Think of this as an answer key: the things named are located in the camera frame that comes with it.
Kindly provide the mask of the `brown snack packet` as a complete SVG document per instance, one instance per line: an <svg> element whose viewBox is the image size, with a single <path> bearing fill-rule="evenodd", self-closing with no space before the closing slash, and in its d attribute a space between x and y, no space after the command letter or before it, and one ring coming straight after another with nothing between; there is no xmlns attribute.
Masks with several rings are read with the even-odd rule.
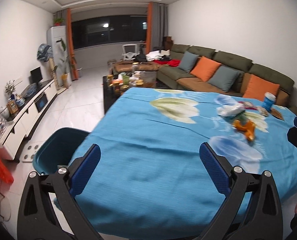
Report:
<svg viewBox="0 0 297 240"><path fill-rule="evenodd" d="M271 115L279 120L284 121L283 115L280 113L280 111L276 110L275 108L271 108Z"/></svg>

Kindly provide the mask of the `beige snack packet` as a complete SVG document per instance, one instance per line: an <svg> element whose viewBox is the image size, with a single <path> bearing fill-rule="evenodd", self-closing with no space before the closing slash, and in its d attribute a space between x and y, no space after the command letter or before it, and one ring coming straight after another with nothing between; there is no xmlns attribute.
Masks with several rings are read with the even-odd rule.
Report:
<svg viewBox="0 0 297 240"><path fill-rule="evenodd" d="M257 106L257 110L258 110L260 115L266 116L266 117L269 116L269 112L264 107Z"/></svg>

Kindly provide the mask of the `blue paper cup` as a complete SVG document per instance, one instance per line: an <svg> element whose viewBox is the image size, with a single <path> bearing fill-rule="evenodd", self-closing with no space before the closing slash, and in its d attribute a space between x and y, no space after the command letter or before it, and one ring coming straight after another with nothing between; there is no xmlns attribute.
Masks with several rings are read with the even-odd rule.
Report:
<svg viewBox="0 0 297 240"><path fill-rule="evenodd" d="M266 92L266 93L264 94L264 100L263 100L263 103L262 103L262 107L263 107L266 111L270 112L272 106L273 106L274 103L275 103L275 101L276 101L276 96L273 95L272 93Z"/></svg>

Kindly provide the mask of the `orange peel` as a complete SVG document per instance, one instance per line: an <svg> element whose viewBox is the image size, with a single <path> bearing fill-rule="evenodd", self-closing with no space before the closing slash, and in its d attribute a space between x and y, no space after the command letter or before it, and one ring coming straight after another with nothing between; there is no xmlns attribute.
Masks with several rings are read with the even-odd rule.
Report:
<svg viewBox="0 0 297 240"><path fill-rule="evenodd" d="M248 141L254 141L255 139L255 123L251 120L243 124L240 120L234 120L232 126L244 133L244 136Z"/></svg>

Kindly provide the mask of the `green snack wrapper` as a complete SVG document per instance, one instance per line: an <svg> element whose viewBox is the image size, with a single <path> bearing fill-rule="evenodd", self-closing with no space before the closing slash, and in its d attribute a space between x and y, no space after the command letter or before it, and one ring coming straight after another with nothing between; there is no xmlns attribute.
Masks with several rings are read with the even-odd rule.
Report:
<svg viewBox="0 0 297 240"><path fill-rule="evenodd" d="M241 113L239 113L236 117L235 120L239 120L242 124L245 124L246 122L248 122L248 117L246 115L246 111L243 111Z"/></svg>

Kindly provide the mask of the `white tissue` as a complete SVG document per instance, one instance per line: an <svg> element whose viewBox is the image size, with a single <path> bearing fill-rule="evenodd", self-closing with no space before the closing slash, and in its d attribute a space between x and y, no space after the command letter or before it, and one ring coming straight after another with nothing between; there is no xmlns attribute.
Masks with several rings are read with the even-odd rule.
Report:
<svg viewBox="0 0 297 240"><path fill-rule="evenodd" d="M245 111L245 107L241 103L236 103L234 105L223 105L221 107L217 107L217 114L222 117L234 117Z"/></svg>

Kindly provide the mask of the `red snack packet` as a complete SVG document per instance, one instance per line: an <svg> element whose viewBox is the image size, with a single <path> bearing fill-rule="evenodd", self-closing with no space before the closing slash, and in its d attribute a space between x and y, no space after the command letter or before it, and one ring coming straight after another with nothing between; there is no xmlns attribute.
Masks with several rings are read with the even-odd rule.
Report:
<svg viewBox="0 0 297 240"><path fill-rule="evenodd" d="M242 104L245 109L257 110L257 107L249 101L239 101L239 103Z"/></svg>

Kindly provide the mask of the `teal trash bin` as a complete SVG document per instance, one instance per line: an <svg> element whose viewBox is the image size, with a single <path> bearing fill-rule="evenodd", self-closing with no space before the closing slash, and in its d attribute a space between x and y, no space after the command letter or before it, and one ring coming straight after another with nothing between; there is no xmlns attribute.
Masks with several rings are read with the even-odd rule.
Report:
<svg viewBox="0 0 297 240"><path fill-rule="evenodd" d="M39 174L53 174L59 166L68 166L69 162L89 132L64 127L55 131L33 159L33 167Z"/></svg>

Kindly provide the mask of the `orange cushion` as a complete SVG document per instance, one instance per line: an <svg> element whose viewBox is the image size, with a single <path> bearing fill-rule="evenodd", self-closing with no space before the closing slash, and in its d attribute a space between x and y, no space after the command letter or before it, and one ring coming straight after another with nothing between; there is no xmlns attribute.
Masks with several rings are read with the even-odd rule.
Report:
<svg viewBox="0 0 297 240"><path fill-rule="evenodd" d="M203 82L207 82L219 69L221 63L202 56L196 66L190 72L191 75L198 77Z"/></svg>
<svg viewBox="0 0 297 240"><path fill-rule="evenodd" d="M279 84L266 81L260 77L257 77L256 75L251 74L243 97L263 101L266 93L271 93L276 96L278 94L279 88Z"/></svg>

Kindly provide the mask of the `white bathroom scale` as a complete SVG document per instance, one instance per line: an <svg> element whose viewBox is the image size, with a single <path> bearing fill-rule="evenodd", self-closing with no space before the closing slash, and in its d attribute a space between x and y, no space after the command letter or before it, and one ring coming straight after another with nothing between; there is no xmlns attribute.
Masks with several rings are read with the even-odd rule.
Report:
<svg viewBox="0 0 297 240"><path fill-rule="evenodd" d="M40 148L40 144L29 144L24 146L20 160L24 163L31 163Z"/></svg>

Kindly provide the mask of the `grey cushion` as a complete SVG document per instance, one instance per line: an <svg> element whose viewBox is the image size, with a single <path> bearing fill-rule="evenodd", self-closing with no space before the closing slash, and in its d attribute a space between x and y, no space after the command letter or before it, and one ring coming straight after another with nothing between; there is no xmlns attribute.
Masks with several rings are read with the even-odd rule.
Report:
<svg viewBox="0 0 297 240"><path fill-rule="evenodd" d="M193 69L198 57L198 55L186 51L180 61L180 64L178 65L178 68L186 73L189 73Z"/></svg>
<svg viewBox="0 0 297 240"><path fill-rule="evenodd" d="M239 79L241 72L227 66L220 66L207 83L228 92L235 81Z"/></svg>

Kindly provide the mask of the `white tv cabinet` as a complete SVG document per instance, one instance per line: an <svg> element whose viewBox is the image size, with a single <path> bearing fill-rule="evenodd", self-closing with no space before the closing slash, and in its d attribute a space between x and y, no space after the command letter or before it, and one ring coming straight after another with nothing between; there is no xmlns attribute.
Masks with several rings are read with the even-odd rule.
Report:
<svg viewBox="0 0 297 240"><path fill-rule="evenodd" d="M44 81L29 97L18 114L8 122L0 139L0 158L18 161L18 150L24 140L30 140L39 122L57 97L54 80Z"/></svg>

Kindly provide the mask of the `orange curtain left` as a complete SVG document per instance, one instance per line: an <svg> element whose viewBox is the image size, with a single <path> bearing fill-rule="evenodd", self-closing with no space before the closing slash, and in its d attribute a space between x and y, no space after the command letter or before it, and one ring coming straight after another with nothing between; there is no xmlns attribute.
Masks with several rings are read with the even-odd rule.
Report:
<svg viewBox="0 0 297 240"><path fill-rule="evenodd" d="M74 46L72 40L72 26L71 26L71 9L66 9L66 26L67 26L67 41L68 41L68 55L72 72L72 81L78 80L79 75L76 68L76 59L74 54Z"/></svg>

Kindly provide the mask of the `tall potted plant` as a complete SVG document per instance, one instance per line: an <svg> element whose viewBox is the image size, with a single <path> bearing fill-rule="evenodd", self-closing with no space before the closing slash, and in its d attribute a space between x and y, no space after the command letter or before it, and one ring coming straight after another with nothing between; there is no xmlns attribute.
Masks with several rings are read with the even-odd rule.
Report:
<svg viewBox="0 0 297 240"><path fill-rule="evenodd" d="M64 88L68 89L71 86L71 82L69 82L69 75L70 70L73 67L73 63L71 63L68 53L68 47L63 40L63 38L59 38L56 40L56 44L60 46L60 56L59 59L61 61L60 64L56 66L57 68L60 68L62 74L61 74L61 80L63 83Z"/></svg>

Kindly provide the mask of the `orange curtain right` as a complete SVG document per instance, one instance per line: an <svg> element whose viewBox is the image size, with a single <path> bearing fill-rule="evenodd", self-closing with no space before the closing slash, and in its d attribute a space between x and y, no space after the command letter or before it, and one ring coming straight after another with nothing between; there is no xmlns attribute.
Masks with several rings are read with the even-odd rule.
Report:
<svg viewBox="0 0 297 240"><path fill-rule="evenodd" d="M151 51L152 15L153 2L150 2L147 9L146 54Z"/></svg>

